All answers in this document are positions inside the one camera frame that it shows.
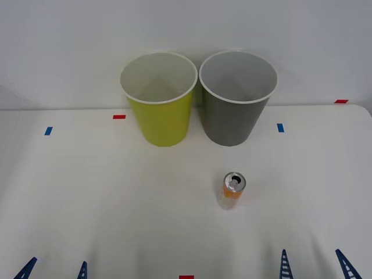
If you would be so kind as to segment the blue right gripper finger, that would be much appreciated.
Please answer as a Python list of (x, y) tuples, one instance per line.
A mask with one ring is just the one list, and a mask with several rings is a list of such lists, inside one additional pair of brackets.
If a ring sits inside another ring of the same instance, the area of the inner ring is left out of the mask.
[(281, 254), (280, 279), (292, 279), (292, 271), (285, 249), (282, 250)]
[(350, 261), (346, 258), (346, 256), (339, 249), (337, 249), (335, 253), (341, 265), (341, 269), (342, 269), (345, 279), (362, 279), (362, 277), (357, 272), (357, 270), (352, 266)]

